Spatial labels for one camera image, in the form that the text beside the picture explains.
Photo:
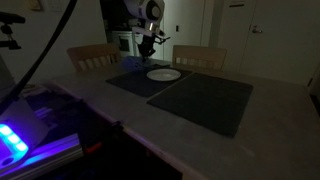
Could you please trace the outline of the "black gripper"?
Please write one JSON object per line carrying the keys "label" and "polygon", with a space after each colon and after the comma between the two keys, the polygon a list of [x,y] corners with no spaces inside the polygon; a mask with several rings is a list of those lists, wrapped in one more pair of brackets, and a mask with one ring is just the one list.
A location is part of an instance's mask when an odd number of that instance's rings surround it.
{"label": "black gripper", "polygon": [[155,53],[155,49],[153,45],[155,43],[155,37],[146,36],[142,37],[142,42],[138,45],[139,53],[142,56],[142,62],[145,63],[147,61],[147,57],[152,56]]}

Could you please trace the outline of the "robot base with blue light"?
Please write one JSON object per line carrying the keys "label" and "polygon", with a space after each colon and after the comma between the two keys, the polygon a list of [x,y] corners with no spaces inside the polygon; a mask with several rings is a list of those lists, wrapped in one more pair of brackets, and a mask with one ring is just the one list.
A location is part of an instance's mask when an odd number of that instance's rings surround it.
{"label": "robot base with blue light", "polygon": [[48,134],[26,99],[18,95],[0,114],[0,170],[24,160]]}

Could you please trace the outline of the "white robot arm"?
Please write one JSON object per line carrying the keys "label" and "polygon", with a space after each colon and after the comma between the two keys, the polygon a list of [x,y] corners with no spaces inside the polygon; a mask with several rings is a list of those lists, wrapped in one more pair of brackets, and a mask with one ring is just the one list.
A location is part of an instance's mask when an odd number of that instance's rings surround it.
{"label": "white robot arm", "polygon": [[123,2],[128,12],[139,21],[132,31],[143,35],[138,50],[142,61],[145,62],[155,53],[153,45],[166,41],[165,33],[160,29],[165,3],[163,0],[123,0]]}

